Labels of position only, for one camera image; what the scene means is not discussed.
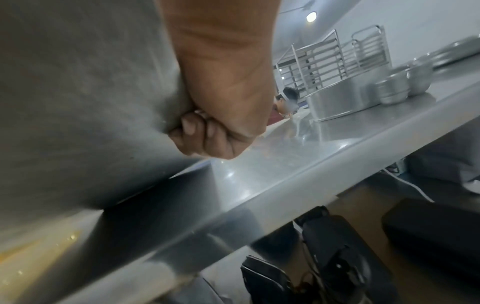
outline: steel countertop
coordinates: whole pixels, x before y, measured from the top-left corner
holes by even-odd
[[[320,123],[301,110],[240,157],[205,160],[84,220],[94,230],[21,303],[151,300],[479,116],[478,96],[480,58],[471,58],[437,71],[428,94],[399,105]]]

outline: ceiling light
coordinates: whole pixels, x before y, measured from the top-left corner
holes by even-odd
[[[315,21],[315,19],[317,19],[317,13],[316,12],[311,12],[307,17],[306,17],[306,20],[308,22],[313,22]]]

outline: kitchen counter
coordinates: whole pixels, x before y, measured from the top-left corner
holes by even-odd
[[[437,71],[428,94],[399,105],[320,123],[300,110],[240,157],[200,162],[84,220],[75,229],[94,229],[21,303],[147,302],[479,116],[478,96],[477,57]]]

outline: floor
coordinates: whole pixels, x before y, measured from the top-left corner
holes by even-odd
[[[435,182],[415,182],[425,187],[435,199],[435,191],[440,186],[443,191],[452,194],[456,187],[438,185]],[[389,267],[394,275],[402,303],[479,303],[480,289],[457,280],[421,261],[413,260],[395,250],[388,242],[381,228],[381,217],[396,203],[406,196],[417,194],[402,185],[388,185],[372,181],[363,182],[339,195],[339,199],[328,206],[332,214],[347,219],[362,236],[365,242]],[[480,199],[462,193],[468,208],[478,209]],[[295,236],[287,232],[274,232],[253,244],[244,247],[205,269],[201,274],[214,286],[221,295],[226,295],[235,304],[248,304],[250,297],[246,291],[240,265],[249,254],[262,257],[283,269],[295,284],[308,270],[301,244]]]

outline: person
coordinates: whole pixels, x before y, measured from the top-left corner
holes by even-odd
[[[266,129],[280,0],[157,0],[193,103],[169,133],[185,155],[232,159]]]
[[[274,124],[295,114],[299,109],[299,98],[300,93],[298,90],[290,87],[284,88],[282,92],[273,99],[273,108],[267,125]]]

